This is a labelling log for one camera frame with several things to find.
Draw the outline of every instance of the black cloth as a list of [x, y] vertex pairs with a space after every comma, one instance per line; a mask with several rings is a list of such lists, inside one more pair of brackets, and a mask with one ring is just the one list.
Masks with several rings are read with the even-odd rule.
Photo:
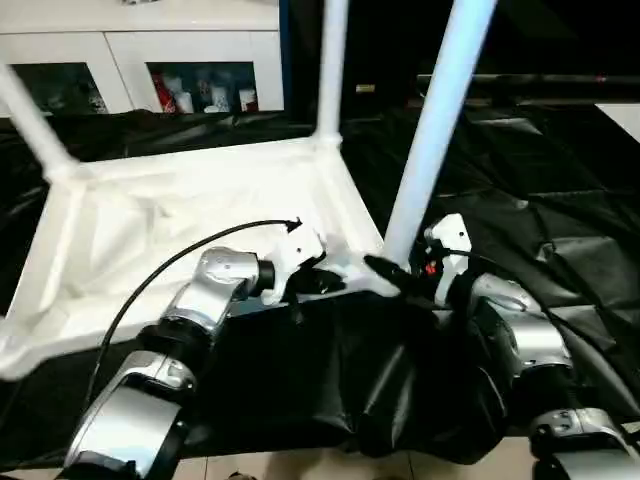
[[[342, 153], [381, 231], [417, 112], [345, 121]], [[53, 118], [82, 161], [305, 136], [282, 115]], [[474, 250], [517, 271], [605, 351], [564, 332], [584, 393], [619, 420], [640, 418], [640, 292], [635, 248], [638, 144], [593, 107], [467, 109], [425, 224], [463, 214]], [[21, 139], [0, 123], [0, 302], [6, 309], [47, 186]], [[502, 437], [508, 412], [490, 365], [416, 305], [355, 294], [228, 322], [200, 385], [185, 455], [346, 445], [472, 463]], [[103, 381], [135, 342], [112, 347]], [[57, 464], [73, 432], [95, 352], [45, 362], [0, 384], [0, 465]]]

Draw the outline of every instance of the white pole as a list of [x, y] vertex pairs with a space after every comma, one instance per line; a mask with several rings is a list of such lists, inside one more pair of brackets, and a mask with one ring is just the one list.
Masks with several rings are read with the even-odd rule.
[[11, 120], [29, 148], [42, 164], [48, 181], [68, 178], [76, 168], [74, 160], [64, 148], [31, 95], [13, 69], [0, 60], [0, 99], [11, 113]]
[[384, 239], [405, 265], [427, 210], [497, 0], [455, 0]]
[[316, 135], [339, 142], [342, 67], [349, 0], [326, 0], [322, 32], [322, 65]]

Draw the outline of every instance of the glass cabinet door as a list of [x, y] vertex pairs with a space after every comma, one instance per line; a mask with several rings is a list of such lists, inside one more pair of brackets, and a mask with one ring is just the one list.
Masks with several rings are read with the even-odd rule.
[[277, 31], [109, 32], [136, 108], [214, 113], [284, 108]]
[[[133, 108], [102, 33], [3, 34], [0, 57], [47, 115], [120, 113]], [[0, 117], [8, 115], [0, 101]]]
[[147, 62], [163, 112], [257, 112], [251, 62]]
[[12, 66], [45, 115], [108, 113], [86, 63]]

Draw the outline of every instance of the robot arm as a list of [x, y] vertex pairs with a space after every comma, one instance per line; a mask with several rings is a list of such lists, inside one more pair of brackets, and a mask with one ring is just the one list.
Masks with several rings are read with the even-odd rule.
[[215, 247], [85, 412], [59, 478], [170, 479], [189, 426], [189, 404], [232, 302], [278, 303], [305, 262], [324, 253], [301, 225], [265, 259]]
[[418, 278], [384, 259], [368, 265], [405, 292], [432, 299], [469, 318], [493, 358], [510, 410], [529, 430], [536, 479], [639, 478], [637, 445], [607, 412], [582, 403], [564, 339], [522, 286], [478, 268], [462, 216], [448, 215], [425, 231]]

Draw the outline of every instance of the tile floor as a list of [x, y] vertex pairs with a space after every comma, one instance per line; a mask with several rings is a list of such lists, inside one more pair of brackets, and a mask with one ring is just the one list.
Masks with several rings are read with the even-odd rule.
[[[371, 459], [332, 449], [308, 449], [183, 460], [174, 480], [225, 480], [238, 471], [258, 480], [529, 480], [532, 464], [527, 439], [508, 438], [471, 467], [413, 452]], [[7, 475], [53, 480], [57, 473], [21, 470]]]

